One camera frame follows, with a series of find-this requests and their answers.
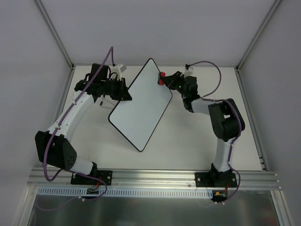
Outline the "red black whiteboard eraser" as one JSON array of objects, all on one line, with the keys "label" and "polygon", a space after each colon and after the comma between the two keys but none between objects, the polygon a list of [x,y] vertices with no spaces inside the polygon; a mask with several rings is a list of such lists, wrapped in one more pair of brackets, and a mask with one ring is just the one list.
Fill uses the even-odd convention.
[{"label": "red black whiteboard eraser", "polygon": [[164,81],[162,78],[164,78],[166,76],[165,72],[159,72],[158,74],[158,85],[164,85]]}]

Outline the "white whiteboard black frame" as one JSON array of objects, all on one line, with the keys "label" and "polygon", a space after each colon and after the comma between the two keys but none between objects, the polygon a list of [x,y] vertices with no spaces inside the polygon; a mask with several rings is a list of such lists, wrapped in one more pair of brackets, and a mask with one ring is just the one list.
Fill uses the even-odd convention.
[{"label": "white whiteboard black frame", "polygon": [[129,85],[131,101],[119,101],[109,123],[139,152],[143,152],[165,113],[173,94],[159,85],[160,70],[154,59],[146,61]]}]

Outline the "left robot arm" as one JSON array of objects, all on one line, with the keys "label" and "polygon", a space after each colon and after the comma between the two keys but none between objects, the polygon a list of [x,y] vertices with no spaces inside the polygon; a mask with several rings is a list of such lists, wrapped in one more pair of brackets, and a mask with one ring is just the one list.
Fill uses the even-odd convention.
[{"label": "left robot arm", "polygon": [[78,157],[71,139],[84,114],[99,98],[109,96],[116,101],[132,100],[126,80],[122,77],[126,68],[124,64],[93,64],[85,78],[76,83],[70,103],[54,124],[46,131],[37,132],[38,158],[43,164],[47,181],[54,180],[48,176],[48,165],[57,167],[59,171],[79,174],[87,184],[97,181],[97,164]]}]

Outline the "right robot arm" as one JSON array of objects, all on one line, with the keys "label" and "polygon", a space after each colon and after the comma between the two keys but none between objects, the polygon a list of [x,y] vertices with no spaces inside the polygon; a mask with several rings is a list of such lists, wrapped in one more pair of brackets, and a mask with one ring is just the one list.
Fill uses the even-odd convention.
[{"label": "right robot arm", "polygon": [[160,85],[178,91],[184,108],[191,113],[207,114],[217,137],[216,155],[206,173],[195,173],[196,187],[231,187],[240,185],[240,176],[231,166],[235,141],[245,129],[245,122],[233,99],[212,100],[198,94],[197,78],[185,77],[181,72],[166,76],[158,74]]}]

